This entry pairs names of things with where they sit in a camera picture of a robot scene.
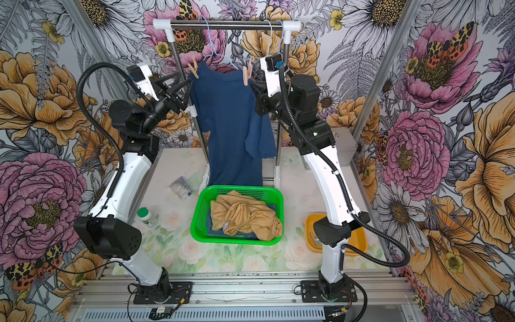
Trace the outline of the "metal clothes rack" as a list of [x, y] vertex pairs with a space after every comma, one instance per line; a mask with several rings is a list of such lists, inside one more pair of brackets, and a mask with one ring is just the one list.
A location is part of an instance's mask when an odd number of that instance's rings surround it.
[[[280, 23], [277, 21], [272, 21], [274, 31], [282, 31]], [[288, 41], [287, 47], [284, 50], [283, 61], [284, 64], [288, 65], [288, 55], [290, 52], [290, 45], [292, 43], [292, 32], [300, 32], [303, 23], [297, 20], [287, 20], [290, 21], [290, 31], [291, 31], [291, 41]], [[249, 21], [217, 21], [217, 20], [208, 20], [211, 30], [241, 30], [241, 31], [266, 31], [270, 29], [268, 24], [265, 21], [257, 21], [257, 20], [249, 20]], [[156, 30], [163, 30], [166, 34], [166, 39], [168, 43], [170, 43], [170, 48], [172, 51], [172, 56], [177, 66], [178, 72], [181, 74], [181, 80], [187, 79], [185, 76], [185, 71], [182, 66], [181, 58], [178, 53], [178, 49], [176, 46], [177, 40], [175, 39], [174, 31], [178, 30], [206, 30], [205, 22], [202, 20], [169, 20], [169, 19], [154, 19], [153, 27]], [[188, 108], [186, 112], [193, 118], [194, 129], [197, 131], [198, 138], [200, 140], [200, 145], [203, 149], [205, 159], [209, 163], [209, 152], [208, 147], [205, 142], [205, 138], [203, 135], [203, 131], [201, 126], [198, 123], [198, 113], [197, 108], [191, 101], [188, 102]], [[281, 147], [282, 147], [282, 126], [278, 123], [278, 134], [276, 138], [276, 157], [274, 158], [274, 176], [273, 177], [263, 177], [264, 182], [271, 182], [274, 184], [274, 188], [280, 189], [280, 155], [281, 155]], [[207, 166], [205, 175], [203, 177], [203, 181], [201, 183], [201, 189], [204, 189], [207, 186], [207, 183], [210, 178], [210, 166]]]

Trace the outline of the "white clothespin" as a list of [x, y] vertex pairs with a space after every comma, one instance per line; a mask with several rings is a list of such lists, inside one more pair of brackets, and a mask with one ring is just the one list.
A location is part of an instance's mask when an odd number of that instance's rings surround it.
[[320, 246], [320, 245], [321, 245], [321, 242], [320, 242], [320, 240], [318, 239], [318, 237], [316, 237], [314, 233], [310, 233], [310, 235], [311, 235], [311, 238], [312, 238], [312, 240], [313, 240], [313, 243], [314, 243], [315, 245], [317, 245], [317, 246]]

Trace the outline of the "green perforated plastic basket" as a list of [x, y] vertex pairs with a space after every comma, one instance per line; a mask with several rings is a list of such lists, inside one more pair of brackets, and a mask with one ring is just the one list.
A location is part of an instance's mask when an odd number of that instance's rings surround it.
[[284, 197], [282, 193], [269, 186], [230, 186], [212, 185], [205, 188], [199, 195], [197, 206], [194, 211], [190, 225], [190, 234], [198, 242], [214, 244], [243, 244], [255, 246], [272, 246], [282, 239], [282, 236], [275, 237], [271, 241], [262, 241], [257, 237], [247, 238], [240, 233], [236, 236], [228, 236], [225, 233], [212, 234], [212, 223], [208, 225], [208, 218], [211, 217], [211, 202], [218, 196], [226, 195], [231, 191], [237, 191], [241, 195], [253, 197], [255, 200], [263, 201], [267, 206], [272, 205], [276, 217], [284, 224]]

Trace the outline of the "clear plastic bag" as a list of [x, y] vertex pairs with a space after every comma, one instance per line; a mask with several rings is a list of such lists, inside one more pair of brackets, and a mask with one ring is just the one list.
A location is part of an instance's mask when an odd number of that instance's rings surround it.
[[185, 201], [193, 194], [184, 177], [177, 178], [167, 189], [175, 193], [182, 201]]

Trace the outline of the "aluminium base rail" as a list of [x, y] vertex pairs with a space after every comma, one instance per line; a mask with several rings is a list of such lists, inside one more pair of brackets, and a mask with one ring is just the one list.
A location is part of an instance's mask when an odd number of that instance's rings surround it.
[[[388, 270], [349, 270], [367, 292], [363, 321], [421, 321], [408, 281]], [[324, 321], [342, 303], [305, 303], [301, 283], [314, 272], [259, 272], [172, 275], [174, 286], [190, 282], [189, 302], [170, 321]], [[147, 321], [153, 305], [130, 300], [128, 275], [88, 281], [72, 306], [70, 321]]]

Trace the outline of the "tan t-shirt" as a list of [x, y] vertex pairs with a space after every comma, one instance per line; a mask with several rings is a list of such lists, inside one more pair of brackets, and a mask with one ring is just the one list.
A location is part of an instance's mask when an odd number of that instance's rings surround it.
[[253, 235], [259, 241], [271, 241], [283, 234], [283, 224], [276, 211], [264, 201], [231, 191], [211, 202], [212, 230], [226, 236]]

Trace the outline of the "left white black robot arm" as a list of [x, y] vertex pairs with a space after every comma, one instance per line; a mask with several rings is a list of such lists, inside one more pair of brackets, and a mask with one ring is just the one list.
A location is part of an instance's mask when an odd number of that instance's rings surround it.
[[175, 304], [179, 300], [166, 268], [159, 267], [142, 246], [142, 233], [131, 225], [131, 207], [156, 161], [159, 138], [154, 130], [174, 111], [187, 108], [193, 85], [170, 75], [151, 83], [158, 91], [144, 106], [116, 100], [109, 107], [111, 125], [123, 143], [115, 145], [119, 164], [105, 192], [89, 214], [76, 219], [74, 228], [87, 249], [104, 260], [113, 261], [134, 276], [137, 305]]

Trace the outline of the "silver metal case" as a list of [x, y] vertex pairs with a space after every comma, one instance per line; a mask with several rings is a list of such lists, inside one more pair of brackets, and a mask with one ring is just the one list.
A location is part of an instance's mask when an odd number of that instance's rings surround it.
[[332, 127], [333, 137], [339, 162], [342, 166], [348, 166], [358, 149], [358, 143], [347, 127]]

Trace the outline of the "green capped bottle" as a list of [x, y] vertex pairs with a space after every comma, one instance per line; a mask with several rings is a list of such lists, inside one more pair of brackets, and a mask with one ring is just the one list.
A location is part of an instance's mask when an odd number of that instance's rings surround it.
[[155, 213], [152, 213], [148, 208], [142, 207], [139, 208], [136, 215], [138, 218], [148, 227], [154, 227], [158, 224], [158, 216]]

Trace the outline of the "slate blue t-shirt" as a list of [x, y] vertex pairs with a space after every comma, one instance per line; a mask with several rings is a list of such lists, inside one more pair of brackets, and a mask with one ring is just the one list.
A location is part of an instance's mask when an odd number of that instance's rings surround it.
[[241, 233], [241, 232], [237, 232], [236, 235], [234, 236], [230, 236], [228, 234], [226, 234], [224, 232], [224, 229], [225, 228], [225, 225], [223, 226], [222, 229], [219, 229], [219, 230], [214, 230], [214, 224], [213, 224], [213, 220], [212, 220], [212, 217], [211, 217], [211, 212], [209, 211], [208, 214], [207, 214], [207, 232], [210, 236], [221, 236], [221, 237], [225, 237], [225, 238], [229, 238], [229, 239], [236, 239], [236, 238], [240, 238], [240, 239], [245, 239], [245, 240], [256, 240], [258, 241], [258, 238], [256, 236], [255, 233]]

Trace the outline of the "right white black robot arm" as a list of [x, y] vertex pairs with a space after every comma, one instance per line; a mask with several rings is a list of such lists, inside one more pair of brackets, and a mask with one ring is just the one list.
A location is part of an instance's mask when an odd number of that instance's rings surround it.
[[282, 121], [323, 196], [327, 214], [313, 228], [323, 247], [319, 280], [301, 284], [306, 301], [356, 301], [354, 285], [344, 273], [345, 252], [353, 231], [370, 221], [359, 210], [344, 181], [335, 136], [329, 125], [317, 117], [320, 89], [315, 79], [295, 75], [285, 85], [250, 85], [256, 96], [256, 113], [274, 114]]

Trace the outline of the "dark navy t-shirt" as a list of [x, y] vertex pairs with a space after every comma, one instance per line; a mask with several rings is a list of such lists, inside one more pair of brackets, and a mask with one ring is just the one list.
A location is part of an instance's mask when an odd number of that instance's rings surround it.
[[198, 122], [209, 133], [209, 184], [262, 186], [262, 161], [276, 156], [276, 146], [270, 117], [256, 113], [243, 72], [223, 74], [202, 62], [190, 79]]

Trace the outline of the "yellow plastic tray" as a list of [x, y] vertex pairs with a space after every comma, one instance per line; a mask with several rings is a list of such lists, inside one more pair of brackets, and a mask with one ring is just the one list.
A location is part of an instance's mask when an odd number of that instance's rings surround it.
[[[305, 241], [307, 244], [307, 248], [311, 252], [318, 253], [318, 254], [323, 253], [322, 243], [320, 246], [315, 245], [313, 243], [310, 233], [314, 233], [315, 236], [317, 237], [315, 230], [314, 230], [314, 224], [316, 221], [319, 221], [320, 219], [323, 219], [326, 217], [327, 217], [327, 215], [324, 213], [313, 213], [313, 214], [310, 214], [305, 220], [304, 237], [305, 237]], [[349, 242], [352, 246], [355, 246], [358, 250], [361, 250], [362, 252], [367, 252], [368, 243], [367, 243], [365, 229], [359, 228], [359, 229], [352, 231], [352, 235], [350, 237]]]

